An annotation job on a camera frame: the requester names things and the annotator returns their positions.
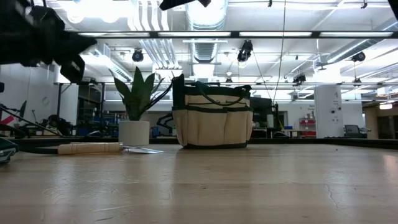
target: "desk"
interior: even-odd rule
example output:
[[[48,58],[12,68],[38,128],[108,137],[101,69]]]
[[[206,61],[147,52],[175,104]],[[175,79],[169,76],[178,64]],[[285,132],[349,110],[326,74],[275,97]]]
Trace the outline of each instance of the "desk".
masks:
[[[249,145],[41,156],[0,167],[4,224],[396,223],[398,151]]]

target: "tool bag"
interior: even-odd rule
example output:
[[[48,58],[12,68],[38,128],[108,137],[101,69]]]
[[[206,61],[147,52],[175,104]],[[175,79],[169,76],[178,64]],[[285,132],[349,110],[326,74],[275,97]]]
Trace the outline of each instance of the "tool bag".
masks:
[[[246,147],[252,131],[249,85],[236,88],[173,79],[173,119],[184,148]]]

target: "workbench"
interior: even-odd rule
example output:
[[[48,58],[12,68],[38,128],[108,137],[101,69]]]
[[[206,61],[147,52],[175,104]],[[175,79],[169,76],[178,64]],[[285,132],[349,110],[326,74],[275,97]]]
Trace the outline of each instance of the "workbench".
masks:
[[[0,167],[4,224],[397,223],[398,151],[319,144],[45,156]]]

